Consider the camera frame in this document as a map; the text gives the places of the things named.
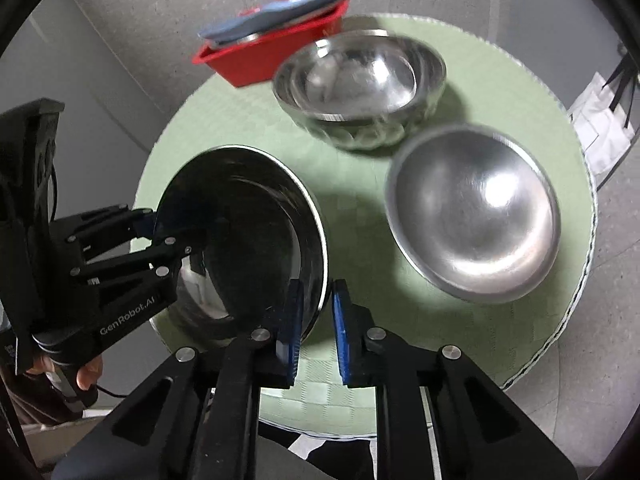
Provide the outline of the dark steel bowl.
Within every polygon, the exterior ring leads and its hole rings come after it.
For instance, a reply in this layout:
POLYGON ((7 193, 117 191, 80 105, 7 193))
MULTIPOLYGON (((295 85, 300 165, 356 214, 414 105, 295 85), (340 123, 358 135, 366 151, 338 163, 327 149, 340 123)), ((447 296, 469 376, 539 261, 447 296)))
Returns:
POLYGON ((160 198, 155 238, 183 248, 164 339, 219 346, 280 307, 292 280, 303 285, 304 336, 326 304, 328 242, 316 200, 258 148, 224 145, 187 162, 160 198))

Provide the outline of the smooth steel bowl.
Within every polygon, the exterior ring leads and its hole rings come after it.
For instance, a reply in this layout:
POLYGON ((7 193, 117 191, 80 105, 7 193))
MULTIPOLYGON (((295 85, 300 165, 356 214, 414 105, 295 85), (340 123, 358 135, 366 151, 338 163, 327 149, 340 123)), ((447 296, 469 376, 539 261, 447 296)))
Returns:
POLYGON ((462 300, 518 300, 544 281, 559 253, 560 206, 544 168, 487 126, 428 128, 401 144, 384 204, 408 263, 462 300))

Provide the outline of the faceted steel bowl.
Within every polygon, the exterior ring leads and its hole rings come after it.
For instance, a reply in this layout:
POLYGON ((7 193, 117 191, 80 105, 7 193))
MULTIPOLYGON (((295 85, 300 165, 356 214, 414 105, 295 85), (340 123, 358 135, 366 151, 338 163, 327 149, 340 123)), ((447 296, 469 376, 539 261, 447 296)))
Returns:
POLYGON ((292 54, 274 74, 272 92, 315 138, 345 151, 373 151, 424 126, 446 82, 446 63, 428 44, 363 29, 292 54))

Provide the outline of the red plastic bin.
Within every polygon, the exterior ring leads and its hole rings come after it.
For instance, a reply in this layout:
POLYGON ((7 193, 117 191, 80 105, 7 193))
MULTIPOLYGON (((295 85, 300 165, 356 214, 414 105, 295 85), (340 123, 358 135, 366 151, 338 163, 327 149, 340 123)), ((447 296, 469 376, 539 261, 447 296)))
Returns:
MULTIPOLYGON (((247 9, 239 15, 257 11, 262 6, 247 9)), ((213 49, 202 39, 202 45, 192 56, 191 63, 208 67, 235 88, 267 81, 284 60, 297 50, 340 32, 348 7, 349 0, 342 0, 331 14, 323 18, 280 32, 270 32, 246 44, 213 49)))

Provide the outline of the steel plate in bin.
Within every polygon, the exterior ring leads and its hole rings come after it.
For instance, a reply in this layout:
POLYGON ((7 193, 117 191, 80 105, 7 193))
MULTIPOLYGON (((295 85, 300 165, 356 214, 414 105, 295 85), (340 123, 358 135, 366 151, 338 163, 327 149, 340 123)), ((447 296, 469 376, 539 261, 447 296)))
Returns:
POLYGON ((211 24, 198 32, 198 36, 207 41, 213 49, 221 49, 246 44, 259 39, 270 32, 280 32, 296 25, 303 25, 331 14, 338 3, 320 6, 318 9, 299 13, 297 10, 258 10, 257 12, 238 16, 231 20, 211 24))

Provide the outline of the green checkered round mat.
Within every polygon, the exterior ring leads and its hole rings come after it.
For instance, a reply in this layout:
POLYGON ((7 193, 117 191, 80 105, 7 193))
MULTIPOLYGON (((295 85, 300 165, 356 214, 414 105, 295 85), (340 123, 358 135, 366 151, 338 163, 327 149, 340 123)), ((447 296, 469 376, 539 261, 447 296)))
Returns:
POLYGON ((413 269, 388 228, 383 206, 390 160, 345 152, 297 127, 269 84, 242 89, 213 76, 184 102, 152 148, 136 203, 155 207, 177 171, 218 145, 260 148, 314 194, 329 242, 332 278, 356 304, 410 344, 456 344, 500 387, 521 379, 561 336, 588 278, 597 199, 578 137, 561 102, 505 50, 434 18, 351 16, 344 29, 382 28, 426 42, 447 65, 433 122, 476 122, 521 143, 544 167, 558 196, 561 239, 548 278, 510 304, 481 306, 441 292, 413 269))

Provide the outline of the blue plate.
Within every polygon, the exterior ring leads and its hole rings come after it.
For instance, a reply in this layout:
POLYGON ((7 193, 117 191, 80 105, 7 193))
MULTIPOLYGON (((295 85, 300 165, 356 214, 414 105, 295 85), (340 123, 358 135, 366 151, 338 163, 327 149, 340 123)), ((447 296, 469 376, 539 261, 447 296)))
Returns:
POLYGON ((277 0, 257 11, 203 27, 198 36, 216 48, 255 39, 265 32, 327 14, 342 0, 277 0))

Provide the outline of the white tote bag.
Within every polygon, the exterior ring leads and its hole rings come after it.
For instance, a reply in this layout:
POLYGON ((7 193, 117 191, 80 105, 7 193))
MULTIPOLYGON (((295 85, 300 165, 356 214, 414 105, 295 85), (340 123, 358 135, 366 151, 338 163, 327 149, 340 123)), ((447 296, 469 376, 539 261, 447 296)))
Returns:
POLYGON ((568 109, 587 165, 603 188, 639 142, 632 113, 639 108, 639 71, 629 53, 611 75, 595 73, 568 109))

